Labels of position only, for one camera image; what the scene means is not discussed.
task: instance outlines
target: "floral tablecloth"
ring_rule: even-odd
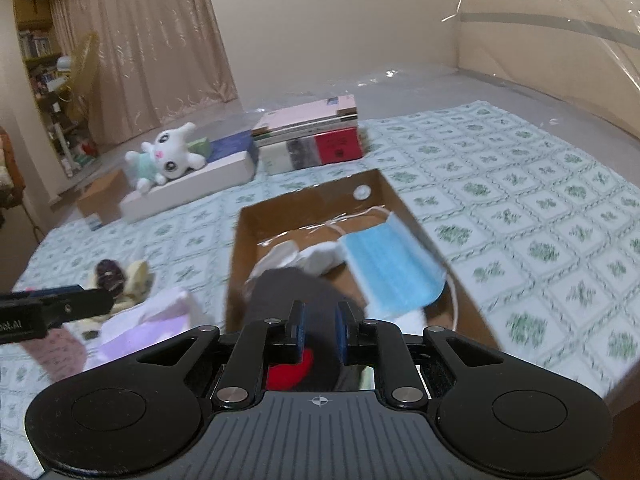
[[[640,190],[593,157],[485,102],[363,121],[356,162],[267,176],[96,232],[52,231],[17,290],[83,284],[103,258],[149,261],[154,290],[193,291],[212,322],[223,303],[241,207],[380,168],[479,305],[503,349],[604,396],[638,358]],[[0,458],[41,471],[24,412],[48,384],[20,346],[0,347]]]

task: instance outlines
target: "red book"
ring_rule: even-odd
[[[314,137],[322,164],[345,162],[362,157],[358,129],[353,126]]]

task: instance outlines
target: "pink book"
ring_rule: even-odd
[[[258,124],[252,130],[253,135],[260,135],[281,128],[295,126],[297,124],[313,123],[315,121],[352,115],[357,113],[356,99],[353,95],[341,95],[306,103],[303,105],[291,106],[265,113]]]

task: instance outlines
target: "curtain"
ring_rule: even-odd
[[[238,94],[210,0],[50,0],[65,54],[94,30],[100,68],[89,129],[124,142]]]

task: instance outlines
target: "white round sticker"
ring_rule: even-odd
[[[366,184],[362,184],[362,186],[358,186],[353,191],[353,197],[356,200],[366,200],[371,196],[371,188],[366,186]]]

